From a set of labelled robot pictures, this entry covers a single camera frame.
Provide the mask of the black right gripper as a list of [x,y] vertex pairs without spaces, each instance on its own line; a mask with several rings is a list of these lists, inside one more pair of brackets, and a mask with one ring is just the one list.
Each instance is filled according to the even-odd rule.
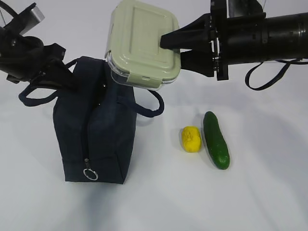
[[[216,72],[218,81],[228,80],[228,23],[233,19],[243,20],[265,13],[257,0],[212,0],[210,3],[210,14],[203,14],[185,27],[164,34],[160,39],[160,47],[190,50],[180,53],[183,70],[206,77],[213,77]],[[211,53],[201,52],[210,48],[210,29],[214,42],[213,57]]]

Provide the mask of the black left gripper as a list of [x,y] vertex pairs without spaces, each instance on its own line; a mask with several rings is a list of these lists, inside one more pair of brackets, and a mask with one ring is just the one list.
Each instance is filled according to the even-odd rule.
[[6,79],[12,83],[29,82],[36,88],[75,91],[78,79],[61,62],[65,52],[64,47],[54,43],[7,57]]

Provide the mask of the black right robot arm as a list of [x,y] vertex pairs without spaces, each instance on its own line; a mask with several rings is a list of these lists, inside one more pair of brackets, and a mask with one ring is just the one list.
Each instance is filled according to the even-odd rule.
[[181,68],[227,80],[228,67],[308,56],[308,15],[267,17],[256,0],[213,0],[210,12],[164,34],[160,47],[181,50]]

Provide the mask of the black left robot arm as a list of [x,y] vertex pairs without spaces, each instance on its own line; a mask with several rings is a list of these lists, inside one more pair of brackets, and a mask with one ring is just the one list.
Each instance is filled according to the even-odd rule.
[[78,80],[63,63],[66,49],[57,43],[44,45],[32,36],[0,29],[0,70],[13,83],[53,90],[77,90]]

